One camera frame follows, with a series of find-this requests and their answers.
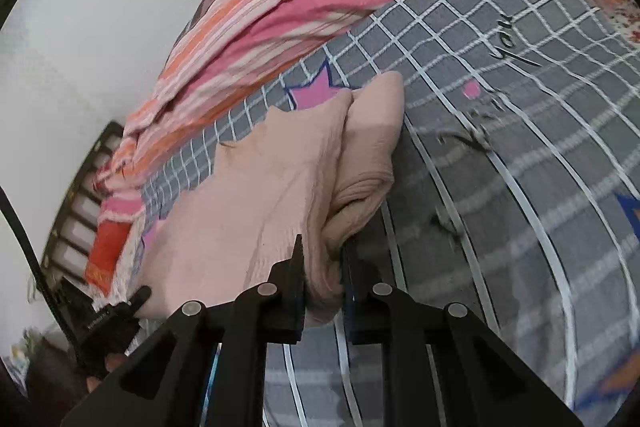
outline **red fabric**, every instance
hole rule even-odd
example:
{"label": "red fabric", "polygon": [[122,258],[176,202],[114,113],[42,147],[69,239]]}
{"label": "red fabric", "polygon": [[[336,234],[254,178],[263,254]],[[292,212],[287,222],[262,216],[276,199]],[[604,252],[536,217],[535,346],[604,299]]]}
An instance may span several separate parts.
{"label": "red fabric", "polygon": [[100,288],[105,295],[111,288],[116,263],[129,236],[129,230],[131,223],[103,221],[98,225],[89,261],[84,269],[84,279]]}

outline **brown wooden headboard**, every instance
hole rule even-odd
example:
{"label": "brown wooden headboard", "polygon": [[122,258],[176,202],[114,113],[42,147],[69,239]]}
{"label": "brown wooden headboard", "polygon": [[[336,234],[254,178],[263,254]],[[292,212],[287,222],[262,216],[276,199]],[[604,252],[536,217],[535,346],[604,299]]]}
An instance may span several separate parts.
{"label": "brown wooden headboard", "polygon": [[50,288],[67,279],[84,290],[84,266],[94,243],[102,196],[94,192],[92,178],[122,139],[123,127],[111,121],[82,162],[66,192],[49,232],[40,267]]}

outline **gray checkered bed sheet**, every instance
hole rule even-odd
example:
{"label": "gray checkered bed sheet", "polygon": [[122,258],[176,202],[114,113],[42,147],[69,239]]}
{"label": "gray checkered bed sheet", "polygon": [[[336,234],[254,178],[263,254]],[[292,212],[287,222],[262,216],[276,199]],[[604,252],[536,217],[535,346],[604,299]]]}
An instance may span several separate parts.
{"label": "gray checkered bed sheet", "polygon": [[[417,301],[468,305],[572,405],[638,339],[640,249],[616,199],[640,184],[638,51],[590,0],[394,0],[187,142],[142,189],[147,226],[326,58],[344,86],[404,78],[396,182],[359,255]],[[482,133],[488,152],[465,143]],[[382,425],[380,348],[348,346],[340,315],[269,346],[263,421]]]}

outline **metal rivet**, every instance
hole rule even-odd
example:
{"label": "metal rivet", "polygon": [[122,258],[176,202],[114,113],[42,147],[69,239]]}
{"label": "metal rivet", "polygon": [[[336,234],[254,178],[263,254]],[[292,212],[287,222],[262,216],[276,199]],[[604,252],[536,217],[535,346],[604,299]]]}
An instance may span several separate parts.
{"label": "metal rivet", "polygon": [[263,282],[258,286],[258,293],[260,295],[264,295],[265,297],[268,295],[273,295],[278,291],[278,287],[274,285],[272,282]]}
{"label": "metal rivet", "polygon": [[373,285],[372,289],[373,289],[373,293],[375,293],[376,295],[382,295],[382,296],[390,295],[391,292],[394,290],[386,282],[377,282]]}
{"label": "metal rivet", "polygon": [[454,302],[453,304],[449,305],[449,308],[447,309],[447,311],[449,312],[449,315],[451,315],[452,317],[461,319],[462,317],[465,317],[466,312],[468,312],[468,309],[464,304],[460,304],[459,302]]}
{"label": "metal rivet", "polygon": [[185,302],[182,305],[182,313],[184,313],[188,317],[191,317],[192,315],[197,315],[198,313],[200,313],[201,309],[202,309],[202,304],[200,304],[197,301]]}

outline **wall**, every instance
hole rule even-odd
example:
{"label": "wall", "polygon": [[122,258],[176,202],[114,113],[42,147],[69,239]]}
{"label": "wall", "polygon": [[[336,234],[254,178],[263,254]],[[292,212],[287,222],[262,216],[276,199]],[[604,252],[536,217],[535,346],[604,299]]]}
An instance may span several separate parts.
{"label": "wall", "polygon": [[[0,30],[0,184],[36,253],[105,124],[150,92],[200,0],[18,0]],[[22,328],[45,327],[28,305],[29,271],[0,221],[0,354]]]}

